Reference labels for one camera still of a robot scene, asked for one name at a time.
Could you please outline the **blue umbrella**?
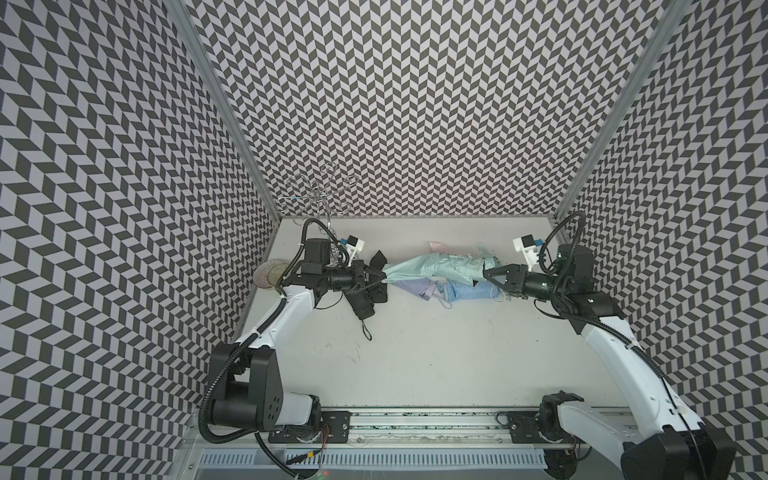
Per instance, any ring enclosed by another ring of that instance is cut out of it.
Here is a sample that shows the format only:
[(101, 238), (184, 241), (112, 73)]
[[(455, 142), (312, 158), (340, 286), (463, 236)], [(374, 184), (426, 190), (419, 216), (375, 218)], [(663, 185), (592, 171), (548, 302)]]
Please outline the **blue umbrella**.
[(467, 285), (452, 280), (437, 282), (434, 297), (447, 309), (451, 309), (458, 301), (491, 300), (500, 303), (505, 299), (502, 291), (490, 282)]

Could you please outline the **mint green umbrella sleeve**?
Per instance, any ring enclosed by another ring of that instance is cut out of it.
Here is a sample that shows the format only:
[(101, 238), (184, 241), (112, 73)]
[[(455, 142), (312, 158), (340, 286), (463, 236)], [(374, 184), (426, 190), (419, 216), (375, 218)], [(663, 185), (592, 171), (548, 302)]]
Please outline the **mint green umbrella sleeve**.
[(471, 255), (431, 253), (388, 264), (383, 273), (387, 283), (435, 277), (472, 286), (485, 280), (486, 269), (497, 266), (499, 263), (492, 256), (474, 258)]

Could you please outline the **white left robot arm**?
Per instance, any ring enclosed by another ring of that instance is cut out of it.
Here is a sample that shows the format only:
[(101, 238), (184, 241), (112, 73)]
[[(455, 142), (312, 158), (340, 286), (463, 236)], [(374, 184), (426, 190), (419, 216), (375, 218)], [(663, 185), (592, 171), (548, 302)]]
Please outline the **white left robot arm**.
[(200, 435), (223, 444), (250, 434), (294, 429), (308, 441), (322, 430), (319, 397), (283, 386), (278, 349), (329, 291), (340, 292), (363, 321), (384, 303), (385, 259), (348, 266), (298, 261), (275, 284), (278, 301), (261, 323), (233, 343), (221, 343), (209, 360), (207, 386), (198, 410)]

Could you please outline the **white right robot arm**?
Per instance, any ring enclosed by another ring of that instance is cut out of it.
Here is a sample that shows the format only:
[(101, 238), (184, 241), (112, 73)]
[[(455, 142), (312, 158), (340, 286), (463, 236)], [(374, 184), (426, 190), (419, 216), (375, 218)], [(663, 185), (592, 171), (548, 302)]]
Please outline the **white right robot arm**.
[(484, 278), (520, 299), (551, 304), (595, 352), (626, 400), (634, 428), (603, 414), (577, 394), (542, 398), (540, 437), (549, 443), (584, 441), (626, 479), (726, 479), (737, 445), (722, 428), (709, 426), (675, 393), (664, 372), (632, 332), (616, 300), (597, 289), (594, 255), (565, 244), (539, 271), (509, 264), (485, 269)]

